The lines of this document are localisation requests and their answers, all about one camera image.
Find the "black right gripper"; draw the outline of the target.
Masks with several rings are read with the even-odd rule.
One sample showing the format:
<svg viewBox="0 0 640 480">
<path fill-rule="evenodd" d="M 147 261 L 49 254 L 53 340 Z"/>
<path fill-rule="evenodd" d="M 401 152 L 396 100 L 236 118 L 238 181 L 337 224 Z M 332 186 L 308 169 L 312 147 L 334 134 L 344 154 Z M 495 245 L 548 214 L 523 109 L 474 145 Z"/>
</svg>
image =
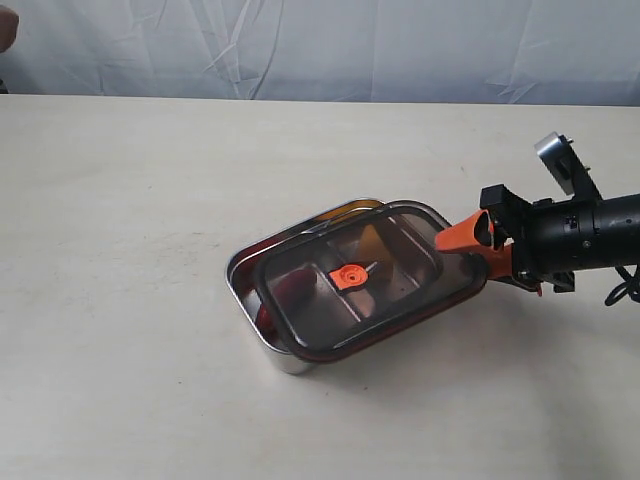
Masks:
<svg viewBox="0 0 640 480">
<path fill-rule="evenodd" d="M 575 272 L 586 267 L 595 236 L 594 199 L 530 203 L 506 186 L 485 187 L 478 210 L 435 236 L 441 253 L 473 253 L 488 268 L 488 279 L 542 295 L 549 283 L 556 293 L 575 290 Z"/>
</svg>

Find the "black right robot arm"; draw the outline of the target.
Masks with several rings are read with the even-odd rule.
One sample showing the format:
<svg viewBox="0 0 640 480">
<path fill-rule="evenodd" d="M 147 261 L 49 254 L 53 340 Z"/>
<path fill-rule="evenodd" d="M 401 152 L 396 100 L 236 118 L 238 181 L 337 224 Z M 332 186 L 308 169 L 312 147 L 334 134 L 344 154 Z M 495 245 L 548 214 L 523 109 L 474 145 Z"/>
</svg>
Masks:
<svg viewBox="0 0 640 480">
<path fill-rule="evenodd" d="M 486 263 L 487 278 L 528 292 L 575 290 L 577 271 L 613 268 L 621 278 L 605 298 L 613 306 L 639 301 L 639 196 L 529 203 L 504 185 L 486 187 L 480 209 L 436 235 L 443 254 L 472 254 Z"/>
</svg>

